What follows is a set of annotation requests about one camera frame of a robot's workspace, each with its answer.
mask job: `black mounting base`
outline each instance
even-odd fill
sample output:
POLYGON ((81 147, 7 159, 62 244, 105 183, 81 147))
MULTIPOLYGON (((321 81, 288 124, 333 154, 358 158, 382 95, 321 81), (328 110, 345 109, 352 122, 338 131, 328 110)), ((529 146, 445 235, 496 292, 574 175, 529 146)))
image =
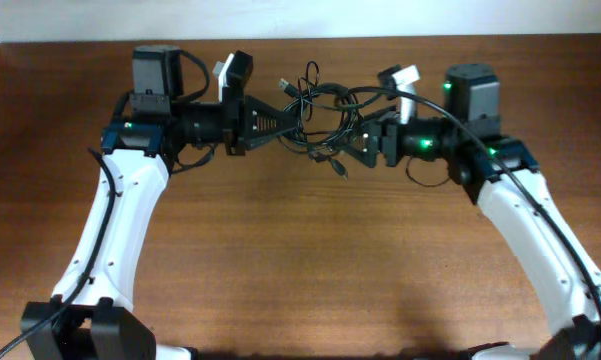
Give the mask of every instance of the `black mounting base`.
MULTIPOLYGON (((20 323, 22 331, 53 314, 60 306, 55 300, 28 303, 20 323)), ((36 360, 156 358, 153 333, 127 309, 113 306, 108 298, 101 299, 96 306, 69 306, 53 326, 47 325, 33 334, 27 344, 36 360)))

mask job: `wooden surface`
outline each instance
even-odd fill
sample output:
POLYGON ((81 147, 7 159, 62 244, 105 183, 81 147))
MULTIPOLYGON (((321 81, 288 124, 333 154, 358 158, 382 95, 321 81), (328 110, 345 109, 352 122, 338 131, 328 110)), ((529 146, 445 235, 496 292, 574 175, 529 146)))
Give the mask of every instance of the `wooden surface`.
MULTIPOLYGON (((295 81, 310 59, 322 81, 348 86, 414 63, 419 92, 436 101, 449 65, 492 64, 505 132, 537 157, 601 268, 601 35, 175 44, 210 67, 236 49, 252 54, 247 91, 276 107, 287 101, 279 78, 295 81)), ((85 149, 98 146, 132 85, 136 45, 0 45, 0 346, 17 335, 27 301, 48 299, 75 250, 98 176, 85 149)), ((186 87, 198 87, 197 70, 184 67, 186 87)), ((215 94, 212 86, 206 99, 215 94)), ((418 187, 404 162, 370 170, 342 161, 349 181, 272 143, 172 178, 138 265, 136 316, 159 342, 241 354, 548 339, 521 267, 461 188, 418 187)), ((443 164, 429 166, 414 172, 443 175, 443 164)), ((15 355, 30 356, 26 346, 15 355)))

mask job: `green led light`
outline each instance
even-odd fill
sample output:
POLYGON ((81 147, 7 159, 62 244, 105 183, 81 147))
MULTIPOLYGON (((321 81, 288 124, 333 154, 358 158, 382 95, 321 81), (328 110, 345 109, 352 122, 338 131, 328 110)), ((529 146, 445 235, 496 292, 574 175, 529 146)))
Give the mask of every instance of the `green led light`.
POLYGON ((422 139, 420 140, 420 147, 423 149, 427 149, 433 146, 433 140, 422 139))

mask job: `black cable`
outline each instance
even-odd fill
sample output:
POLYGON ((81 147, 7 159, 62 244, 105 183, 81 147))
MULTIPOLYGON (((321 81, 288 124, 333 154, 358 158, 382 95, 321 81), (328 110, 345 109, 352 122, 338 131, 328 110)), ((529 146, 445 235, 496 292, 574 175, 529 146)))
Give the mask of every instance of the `black cable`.
POLYGON ((172 170, 171 175, 180 174, 185 171, 208 164, 211 160, 213 160, 213 157, 215 156, 216 147, 218 147, 218 144, 209 145, 209 151, 203 157, 201 157, 200 160, 196 161, 193 164, 183 164, 180 162, 180 159, 176 157, 175 163, 180 165, 180 169, 172 170))
POLYGON ((375 87, 375 86, 363 86, 363 87, 353 88, 353 89, 349 90, 349 93, 351 93, 351 94, 374 93, 374 94, 383 94, 383 95, 394 95, 394 96, 405 97, 405 98, 411 99, 417 103, 425 105, 425 106, 439 112, 440 114, 444 115, 456 128, 458 128, 465 135, 467 135, 471 139, 471 141, 476 145, 476 147, 478 149, 480 149, 482 152, 484 152, 485 154, 487 154, 493 160, 493 162, 496 165, 498 165, 500 167, 500 169, 502 169, 502 171, 511 179, 511 182, 513 182, 513 184, 516 186, 516 188, 518 188, 520 193, 524 196, 524 198, 527 200, 527 202, 529 202, 529 204, 534 209, 534 211, 536 211, 544 219, 544 221, 547 222, 547 224, 549 225, 551 230, 553 230, 553 232, 556 234, 556 236, 562 242, 562 245, 565 247, 565 249, 567 249, 567 252, 573 259, 574 263, 576 264, 576 267, 582 274, 585 284, 589 288, 589 293, 591 294, 593 303, 595 304, 596 310, 598 312, 598 316, 600 317, 600 327, 601 327, 600 293, 598 292, 599 291, 598 287, 593 282, 593 279, 591 278, 591 274, 589 274, 589 271, 587 270, 586 265, 584 264, 584 262, 582 261, 582 259, 578 255, 578 253, 576 252, 573 245, 571 245, 571 242, 569 241, 569 239, 567 239, 567 236, 562 232, 562 230, 560 229, 558 224, 556 224, 556 222, 553 220, 553 218, 551 218, 551 215, 549 215, 547 210, 538 201, 536 201, 536 199, 533 197, 533 195, 531 195, 531 193, 529 193, 529 191, 524 187, 524 185, 515 176, 515 174, 513 174, 513 172, 505 165, 505 163, 502 161, 502 159, 500 159, 497 156, 497 154, 494 154, 494 155, 491 154, 491 152, 489 151, 489 148, 482 142, 482 140, 480 140, 480 138, 478 136, 476 136, 471 130, 469 130, 460 120, 458 120, 458 118, 456 118, 451 113, 446 111, 440 105, 438 105, 428 99, 425 99, 421 96, 403 92, 403 91, 397 91, 397 90, 393 90, 393 89, 387 89, 387 88, 381 88, 381 87, 375 87))
POLYGON ((348 89, 346 87, 334 83, 325 83, 322 85, 319 84, 317 86, 309 85, 307 89, 298 91, 298 97, 296 97, 292 102, 282 109, 283 112, 296 115, 298 118, 298 127, 295 130, 284 134, 283 137, 289 142, 293 143, 295 146, 306 149, 300 150, 300 153, 319 152, 324 151, 325 149, 329 152, 338 152, 345 146, 349 145, 354 140, 354 128, 360 124, 363 119, 359 108, 327 107, 324 105, 315 104, 313 102, 313 100, 320 96, 332 95, 336 97, 336 101, 341 101, 345 105, 361 105, 358 103, 355 96, 347 95, 347 92, 348 89), (331 131, 306 132, 303 124, 304 109, 308 107, 309 116, 312 116, 311 109, 313 106, 340 112, 341 116, 338 127, 331 131), (315 135, 326 136, 315 141, 309 140, 309 136, 315 135))
POLYGON ((328 106, 328 105, 316 104, 316 103, 314 103, 312 101, 309 101, 307 99, 304 99, 303 102, 305 104, 308 104, 308 105, 311 105, 311 106, 315 106, 315 107, 320 108, 320 109, 342 112, 342 111, 347 111, 347 110, 362 109, 363 107, 371 105, 372 103, 374 103, 376 100, 380 99, 381 97, 382 97, 382 95, 374 95, 373 97, 369 98, 369 100, 367 100, 367 101, 365 101, 363 103, 358 103, 358 99, 355 98, 356 102, 354 104, 343 104, 343 105, 338 105, 338 106, 328 106))
POLYGON ((113 117, 122 116, 122 113, 124 112, 124 107, 127 106, 127 103, 129 102, 129 96, 132 93, 133 90, 129 90, 122 94, 122 96, 120 96, 118 102, 116 102, 116 106, 113 108, 113 117))
POLYGON ((102 159, 102 155, 98 154, 92 149, 88 149, 89 153, 93 155, 96 159, 100 167, 104 171, 105 176, 107 177, 107 181, 109 182, 109 201, 107 202, 107 209, 105 210, 104 217, 102 218, 102 223, 100 224, 100 230, 98 231, 98 237, 96 238, 95 245, 93 246, 93 250, 91 251, 91 255, 89 256, 89 261, 87 262, 87 266, 85 267, 82 274, 78 278, 78 284, 76 288, 71 292, 71 294, 67 297, 67 299, 62 303, 62 306, 56 310, 55 313, 49 315, 47 318, 40 320, 38 323, 24 331, 22 334, 17 336, 15 339, 11 340, 7 345, 5 345, 2 349, 0 349, 0 359, 2 359, 7 353, 13 350, 16 346, 20 345, 23 341, 25 341, 28 337, 40 331, 43 327, 57 319, 60 315, 64 314, 64 312, 69 308, 69 305, 73 303, 73 301, 78 297, 80 291, 84 288, 85 284, 89 280, 91 275, 91 270, 93 270, 93 266, 96 263, 96 259, 98 258, 98 253, 100 252, 100 247, 102 246, 102 241, 104 239, 104 234, 107 230, 107 225, 109 224, 109 219, 111 218, 111 213, 113 212, 113 204, 116 198, 116 185, 113 180, 113 176, 111 175, 111 171, 109 167, 102 159))
POLYGON ((416 183, 416 184, 418 184, 418 185, 420 185, 422 187, 434 188, 434 187, 440 187, 440 186, 448 183, 449 180, 451 180, 451 178, 447 176, 447 178, 445 180, 442 180, 441 182, 439 182, 437 184, 425 184, 425 183, 422 183, 422 182, 418 181, 416 178, 414 178, 411 175, 411 171, 409 170, 410 167, 411 167, 411 162, 413 161, 413 159, 415 159, 413 156, 409 157, 409 160, 407 160, 407 169, 405 170, 405 172, 407 174, 407 178, 409 178, 409 180, 411 180, 412 182, 414 182, 414 183, 416 183))
POLYGON ((278 136, 278 142, 284 146, 287 150, 291 151, 292 153, 298 154, 298 155, 306 155, 309 153, 309 150, 296 150, 291 148, 289 145, 285 144, 284 141, 282 141, 282 137, 278 136))
MULTIPOLYGON (((307 102, 311 103, 311 100, 313 100, 313 96, 311 94, 311 88, 318 86, 318 83, 320 82, 320 68, 318 67, 318 63, 311 60, 307 63, 307 67, 304 71, 304 77, 300 78, 301 80, 304 80, 305 83, 307 84, 307 102), (309 81, 309 68, 311 67, 311 65, 313 65, 313 67, 316 68, 316 81, 312 84, 309 81)), ((298 89, 300 89, 300 80, 298 80, 298 89)), ((309 121, 311 120, 311 118, 313 117, 313 105, 309 105, 309 117, 305 120, 305 121, 309 121)))
POLYGON ((190 52, 188 52, 186 50, 180 50, 180 55, 186 57, 187 59, 191 60, 191 62, 198 65, 200 70, 202 70, 202 74, 204 75, 204 81, 205 81, 204 87, 202 89, 200 89, 196 92, 193 92, 189 95, 179 97, 178 99, 173 101, 175 104, 186 104, 186 103, 190 103, 192 101, 197 100, 198 98, 200 98, 202 95, 204 95, 207 92, 207 90, 209 89, 210 79, 209 79, 209 71, 207 70, 207 66, 204 64, 204 61, 193 56, 193 54, 191 54, 190 52))

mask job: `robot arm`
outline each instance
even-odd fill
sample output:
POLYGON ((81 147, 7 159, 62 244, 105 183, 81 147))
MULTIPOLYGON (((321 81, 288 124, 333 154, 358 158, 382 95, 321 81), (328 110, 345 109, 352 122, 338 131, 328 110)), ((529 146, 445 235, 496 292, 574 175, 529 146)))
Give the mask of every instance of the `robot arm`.
MULTIPOLYGON (((151 213, 169 174, 179 164, 177 155, 184 146, 223 143, 228 155, 244 155, 245 150, 255 149, 295 129, 297 119, 244 96, 252 59, 242 52, 220 64, 219 103, 176 105, 177 97, 182 94, 179 52, 173 47, 140 47, 134 52, 135 88, 129 97, 132 116, 124 117, 120 109, 116 110, 102 140, 105 163, 114 175, 118 192, 110 224, 89 284, 53 329, 46 326, 27 339, 35 359, 84 358, 77 354, 85 352, 105 360, 143 356, 160 360, 195 358, 194 350, 157 345, 153 334, 131 315, 135 270, 151 213), (91 319, 89 330, 79 328, 85 319, 91 319), (88 334, 75 336, 81 331, 88 334)), ((499 84, 495 75, 487 68, 476 69, 472 65, 471 69, 483 75, 471 78, 473 75, 469 74, 468 78, 459 79, 458 74, 464 74, 464 70, 458 67, 452 67, 448 73, 447 83, 454 88, 446 94, 445 108, 466 119, 467 126, 515 170, 524 186, 568 236, 593 274, 601 294, 601 271, 555 208, 537 163, 522 143, 500 135, 499 84)), ((386 71, 381 74, 391 76, 386 71)), ((351 147, 347 152, 369 167, 375 166, 379 153, 385 155, 388 166, 396 166, 404 156, 447 160, 451 178, 464 187, 472 202, 494 223, 522 264, 547 315, 551 333, 557 337, 570 331, 574 319, 581 316, 590 323, 599 321, 591 294, 573 259, 491 159, 473 148, 445 119, 414 116, 405 121, 406 115, 411 117, 415 112, 411 108, 402 112, 387 109, 375 113, 375 119, 366 118, 368 121, 356 129, 364 139, 363 148, 351 147)), ((111 194, 101 175, 91 213, 69 267, 54 288, 50 303, 27 305, 23 331, 55 311, 60 300, 73 290, 83 271, 83 260, 92 251, 108 196, 111 194)), ((556 351, 573 350, 576 345, 591 342, 590 338, 569 339, 564 343, 552 342, 543 349, 545 355, 550 357, 556 351)), ((476 359, 529 356, 513 347, 487 349, 473 355, 476 359)))

